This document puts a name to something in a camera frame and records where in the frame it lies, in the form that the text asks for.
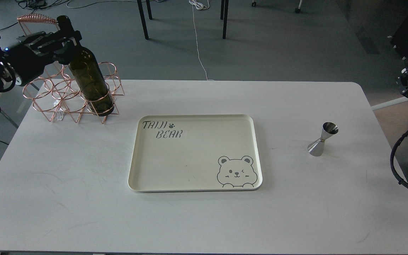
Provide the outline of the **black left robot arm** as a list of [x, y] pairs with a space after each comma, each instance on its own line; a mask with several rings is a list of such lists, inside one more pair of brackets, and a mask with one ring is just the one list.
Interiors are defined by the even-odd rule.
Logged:
[[68, 16], [58, 16], [52, 22], [58, 31], [25, 34], [13, 45], [0, 47], [0, 93], [34, 81], [44, 73], [47, 65], [72, 62], [82, 39], [81, 33], [73, 28]]

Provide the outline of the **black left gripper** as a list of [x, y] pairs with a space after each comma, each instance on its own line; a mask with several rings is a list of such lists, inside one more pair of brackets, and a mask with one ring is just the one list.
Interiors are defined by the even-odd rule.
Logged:
[[15, 73], [16, 85], [26, 85], [39, 77], [54, 62], [68, 65], [81, 49], [81, 32], [44, 31], [18, 37], [18, 42], [3, 49], [5, 61]]

